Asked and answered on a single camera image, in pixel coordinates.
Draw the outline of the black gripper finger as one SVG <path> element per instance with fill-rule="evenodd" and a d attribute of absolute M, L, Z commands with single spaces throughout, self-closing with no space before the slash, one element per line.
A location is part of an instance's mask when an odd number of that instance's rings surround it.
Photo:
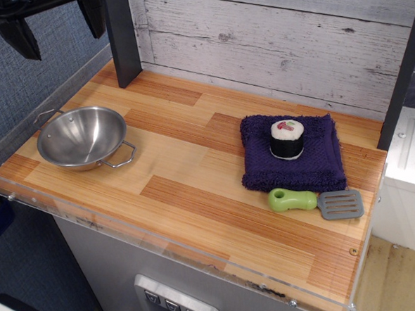
<path fill-rule="evenodd" d="M 42 59 L 37 40 L 24 19 L 0 18 L 0 36 L 24 58 Z"/>
<path fill-rule="evenodd" d="M 77 0 L 79 8 L 94 38 L 100 39 L 106 31 L 103 0 Z"/>

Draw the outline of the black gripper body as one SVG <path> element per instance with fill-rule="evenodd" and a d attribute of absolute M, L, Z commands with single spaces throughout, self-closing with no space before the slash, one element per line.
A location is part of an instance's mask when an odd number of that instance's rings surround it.
<path fill-rule="evenodd" d="M 0 0 L 0 19 L 24 19 L 71 1 L 79 4 L 83 14 L 89 14 L 89 9 L 84 7 L 82 0 Z"/>

